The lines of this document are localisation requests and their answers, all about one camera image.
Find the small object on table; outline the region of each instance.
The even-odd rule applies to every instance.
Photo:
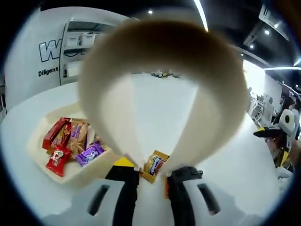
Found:
[[[60,118],[59,121],[57,121],[54,124],[54,126],[48,131],[48,133],[44,136],[42,148],[49,149],[56,135],[60,132],[62,127],[69,121],[70,118]]]
[[[55,145],[65,147],[70,138],[71,133],[71,123],[68,122],[63,126],[59,131],[55,139],[52,141],[50,148],[47,150],[47,154],[52,154],[55,148]]]
[[[56,175],[63,177],[65,163],[70,158],[71,151],[68,148],[55,145],[54,151],[46,165],[46,168]]]
[[[104,150],[100,146],[100,144],[94,143],[92,146],[87,148],[81,154],[77,155],[76,160],[79,162],[81,166],[85,166],[103,152]]]
[[[154,151],[154,153],[149,157],[144,165],[143,171],[140,173],[143,178],[153,183],[156,180],[159,169],[168,159],[168,155],[159,151]]]
[[[89,124],[85,119],[72,119],[71,135],[67,148],[71,150],[71,159],[73,160],[86,148],[88,126]]]

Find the white table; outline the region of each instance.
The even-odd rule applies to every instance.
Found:
[[[170,154],[185,125],[197,87],[187,81],[151,76],[133,77],[136,121],[145,156],[154,149]],[[56,184],[27,155],[25,145],[48,112],[78,99],[76,83],[34,96],[13,108],[1,124],[1,145],[8,171],[24,200],[41,218],[69,207],[74,188]],[[152,103],[151,109],[146,103]],[[235,196],[239,208],[265,216],[277,201],[274,163],[263,139],[246,114],[239,133],[214,156],[198,165],[204,178]],[[133,225],[173,225],[162,180],[140,180]]]

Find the ceiling light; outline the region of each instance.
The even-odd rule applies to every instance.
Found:
[[[205,31],[208,32],[208,24],[207,24],[207,20],[206,20],[206,17],[205,17],[205,13],[204,13],[202,4],[201,4],[200,0],[193,0],[193,1],[194,1],[194,3],[196,4],[197,9],[198,9],[198,13],[199,13],[200,16],[201,16],[201,19],[202,19],[202,22],[203,22]]]
[[[301,62],[301,57],[299,58],[299,60],[296,61],[296,63],[293,64],[293,66],[295,67],[296,65],[298,65]]]
[[[264,68],[265,71],[272,71],[272,70],[301,70],[301,67],[270,67]]]

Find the ceiling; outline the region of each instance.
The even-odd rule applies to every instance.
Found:
[[[244,58],[257,64],[262,68],[277,66],[293,66],[300,55],[291,36],[287,34],[290,41],[286,40],[272,27],[259,19],[262,7],[261,0],[200,0],[210,32],[225,38],[229,43],[245,50]],[[195,18],[199,17],[198,10],[193,0],[70,0],[53,1],[45,0],[41,6],[42,10],[64,6],[85,6],[101,8],[126,16],[147,15],[149,9],[153,15],[166,7],[175,7],[190,10]],[[250,56],[252,53],[260,58],[260,61]],[[274,79],[293,87],[301,93],[296,85],[301,87],[300,71],[268,71]]]

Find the gold candy wrapper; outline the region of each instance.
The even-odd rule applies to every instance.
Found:
[[[71,135],[67,148],[71,150],[71,159],[81,154],[86,148],[88,122],[85,119],[72,119]]]
[[[167,161],[168,155],[159,151],[154,151],[154,153],[149,157],[144,165],[144,169],[140,172],[141,176],[148,180],[150,183],[154,183],[157,174],[161,166]]]

